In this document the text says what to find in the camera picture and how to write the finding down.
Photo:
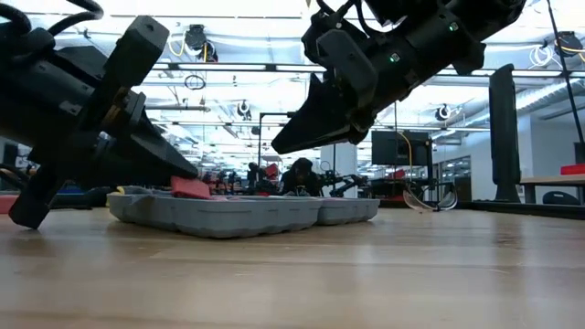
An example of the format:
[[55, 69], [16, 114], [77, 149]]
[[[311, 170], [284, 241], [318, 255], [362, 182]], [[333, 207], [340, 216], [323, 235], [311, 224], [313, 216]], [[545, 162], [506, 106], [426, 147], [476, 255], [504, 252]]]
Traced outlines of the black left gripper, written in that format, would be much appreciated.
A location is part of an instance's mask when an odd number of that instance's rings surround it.
[[[108, 57], [94, 46], [55, 49], [42, 28], [24, 34], [0, 25], [0, 136], [28, 146], [28, 158], [39, 164], [9, 210], [13, 222], [38, 228], [68, 181], [91, 189], [197, 177], [148, 119], [146, 96], [132, 91], [162, 55], [168, 35], [153, 18], [138, 16]], [[104, 104], [100, 129], [115, 140], [59, 144], [96, 89]]]

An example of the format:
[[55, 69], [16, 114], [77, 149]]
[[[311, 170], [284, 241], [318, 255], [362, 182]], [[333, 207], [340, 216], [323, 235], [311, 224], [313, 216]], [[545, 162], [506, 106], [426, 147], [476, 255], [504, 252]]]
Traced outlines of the tall black column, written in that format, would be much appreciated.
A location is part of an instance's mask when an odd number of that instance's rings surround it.
[[495, 201], [519, 203], [521, 171], [517, 139], [516, 85], [513, 64], [497, 69], [489, 79], [490, 142]]

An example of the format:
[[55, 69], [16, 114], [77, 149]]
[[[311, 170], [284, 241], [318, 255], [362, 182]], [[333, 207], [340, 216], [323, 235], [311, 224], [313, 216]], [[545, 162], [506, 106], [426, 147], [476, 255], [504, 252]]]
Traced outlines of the white building column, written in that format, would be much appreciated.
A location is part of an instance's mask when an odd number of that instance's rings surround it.
[[334, 170], [339, 175], [357, 174], [357, 148], [351, 143], [338, 143], [320, 149], [319, 168], [322, 172]]

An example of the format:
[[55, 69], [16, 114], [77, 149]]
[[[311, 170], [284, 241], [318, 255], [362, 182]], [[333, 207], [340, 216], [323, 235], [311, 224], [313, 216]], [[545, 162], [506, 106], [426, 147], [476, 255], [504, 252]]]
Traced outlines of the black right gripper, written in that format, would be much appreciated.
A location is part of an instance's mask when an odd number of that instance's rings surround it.
[[272, 148], [287, 154], [348, 142], [442, 69], [453, 66], [468, 74], [481, 68], [485, 46], [468, 26], [466, 1], [391, 5], [373, 0], [371, 10], [396, 23], [388, 32], [345, 19], [350, 8], [363, 11], [362, 0], [347, 0], [338, 9], [320, 1], [302, 42], [305, 56], [325, 73], [310, 76], [305, 102], [274, 137]]

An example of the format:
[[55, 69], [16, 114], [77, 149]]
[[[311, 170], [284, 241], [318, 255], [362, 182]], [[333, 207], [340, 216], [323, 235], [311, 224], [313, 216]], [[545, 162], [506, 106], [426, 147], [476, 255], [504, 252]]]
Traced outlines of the black aluminium table frame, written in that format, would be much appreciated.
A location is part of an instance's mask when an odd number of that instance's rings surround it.
[[472, 201], [465, 208], [495, 213], [527, 215], [547, 218], [585, 220], [585, 206], [520, 204], [496, 201]]

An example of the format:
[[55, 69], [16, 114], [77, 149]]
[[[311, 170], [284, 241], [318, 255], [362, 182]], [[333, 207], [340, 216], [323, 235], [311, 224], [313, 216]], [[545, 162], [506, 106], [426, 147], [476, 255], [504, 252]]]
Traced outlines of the black monitor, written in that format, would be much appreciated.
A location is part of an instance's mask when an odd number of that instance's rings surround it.
[[427, 133], [374, 131], [371, 142], [373, 165], [432, 164], [431, 139]]

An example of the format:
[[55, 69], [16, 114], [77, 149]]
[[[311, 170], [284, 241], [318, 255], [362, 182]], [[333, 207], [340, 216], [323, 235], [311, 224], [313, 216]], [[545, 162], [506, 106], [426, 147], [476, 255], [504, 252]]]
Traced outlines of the wooden background table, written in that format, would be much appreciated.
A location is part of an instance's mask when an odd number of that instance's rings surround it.
[[543, 177], [526, 177], [520, 180], [524, 188], [525, 202], [536, 204], [537, 186], [572, 186], [578, 189], [578, 199], [585, 204], [585, 174], [581, 175], [556, 175]]

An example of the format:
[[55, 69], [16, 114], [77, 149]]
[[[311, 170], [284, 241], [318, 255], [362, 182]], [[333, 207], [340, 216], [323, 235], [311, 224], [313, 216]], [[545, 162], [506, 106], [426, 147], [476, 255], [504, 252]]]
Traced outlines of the pink holder black hex keys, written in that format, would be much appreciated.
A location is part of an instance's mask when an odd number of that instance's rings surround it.
[[198, 179], [186, 179], [179, 176], [171, 178], [171, 194], [174, 197], [196, 199], [210, 199], [211, 192], [208, 184]]

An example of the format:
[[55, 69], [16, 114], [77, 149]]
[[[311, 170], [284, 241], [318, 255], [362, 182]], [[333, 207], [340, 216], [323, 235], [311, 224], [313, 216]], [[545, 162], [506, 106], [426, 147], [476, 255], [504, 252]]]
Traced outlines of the black background frame stand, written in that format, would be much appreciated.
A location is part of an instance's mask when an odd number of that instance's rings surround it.
[[296, 111], [287, 111], [287, 112], [260, 112], [259, 113], [259, 134], [258, 134], [258, 152], [257, 152], [257, 163], [258, 166], [261, 166], [261, 148], [262, 148], [262, 121], [263, 118], [266, 116], [286, 116], [288, 119], [291, 119]]

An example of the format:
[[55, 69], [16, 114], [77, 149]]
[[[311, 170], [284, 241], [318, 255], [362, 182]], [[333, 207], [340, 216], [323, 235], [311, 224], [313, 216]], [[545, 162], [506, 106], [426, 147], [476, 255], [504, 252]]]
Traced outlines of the grey black glove white print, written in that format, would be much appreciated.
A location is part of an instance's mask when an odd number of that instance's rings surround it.
[[107, 195], [118, 193], [122, 195], [150, 194], [151, 190], [142, 186], [102, 186], [94, 187], [84, 194], [85, 203], [88, 207], [105, 207]]

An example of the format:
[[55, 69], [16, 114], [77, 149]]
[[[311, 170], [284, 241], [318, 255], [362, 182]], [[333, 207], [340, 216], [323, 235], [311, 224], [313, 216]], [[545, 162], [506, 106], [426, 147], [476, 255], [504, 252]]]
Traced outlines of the grey plastic tool case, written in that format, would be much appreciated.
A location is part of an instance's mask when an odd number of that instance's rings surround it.
[[199, 238], [232, 239], [369, 221], [379, 201], [369, 198], [229, 196], [179, 198], [162, 194], [110, 194], [121, 222]]

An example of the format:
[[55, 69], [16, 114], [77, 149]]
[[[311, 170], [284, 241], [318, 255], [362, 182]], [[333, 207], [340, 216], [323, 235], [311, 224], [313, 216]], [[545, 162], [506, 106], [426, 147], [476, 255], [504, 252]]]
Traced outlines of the person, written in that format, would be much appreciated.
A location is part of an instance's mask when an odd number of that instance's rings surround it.
[[321, 187], [313, 171], [313, 162], [304, 157], [297, 159], [282, 174], [280, 193], [283, 196], [320, 196]]

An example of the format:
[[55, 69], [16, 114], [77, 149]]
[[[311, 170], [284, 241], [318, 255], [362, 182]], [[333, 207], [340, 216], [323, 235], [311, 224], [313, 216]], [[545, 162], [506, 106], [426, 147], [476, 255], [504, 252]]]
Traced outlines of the black clear safety glasses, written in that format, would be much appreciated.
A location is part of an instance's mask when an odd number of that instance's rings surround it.
[[402, 192], [403, 200], [408, 207], [417, 210], [420, 213], [448, 211], [454, 209], [458, 204], [458, 195], [453, 183], [439, 183], [434, 185], [434, 187], [445, 187], [443, 198], [435, 203], [424, 202], [411, 190], [413, 186], [414, 184], [411, 182], [406, 183]]

